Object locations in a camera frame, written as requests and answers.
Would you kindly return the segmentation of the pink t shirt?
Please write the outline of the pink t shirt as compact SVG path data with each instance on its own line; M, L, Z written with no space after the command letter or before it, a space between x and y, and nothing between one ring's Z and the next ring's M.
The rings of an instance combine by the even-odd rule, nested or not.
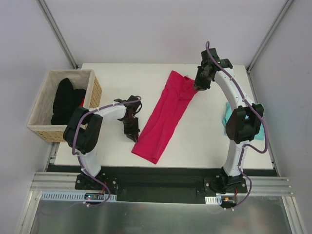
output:
M195 81L171 71L161 96L150 115L132 153L157 164L175 128L197 91Z

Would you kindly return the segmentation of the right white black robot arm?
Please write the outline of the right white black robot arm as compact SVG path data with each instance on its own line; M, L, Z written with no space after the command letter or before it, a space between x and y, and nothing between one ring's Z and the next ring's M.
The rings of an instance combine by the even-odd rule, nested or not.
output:
M219 177L209 182L212 191L231 192L244 183L243 161L249 143L260 131L264 108L253 103L235 80L233 66L228 59L220 59L216 49L207 47L201 52L202 62L197 68L194 89L207 90L215 82L224 93L231 115L225 125L230 140L227 159Z

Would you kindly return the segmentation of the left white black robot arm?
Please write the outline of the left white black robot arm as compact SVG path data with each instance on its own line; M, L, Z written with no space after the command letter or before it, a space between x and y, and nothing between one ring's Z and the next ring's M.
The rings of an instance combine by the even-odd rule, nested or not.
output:
M131 95L127 100L118 98L103 107L75 109L65 128L63 139L72 148L72 155L78 157L81 170L87 175L86 184L91 189L97 190L103 184L102 176L98 175L101 165L97 158L102 125L113 120L121 121L126 137L137 142L140 129L136 114L141 108L141 97Z

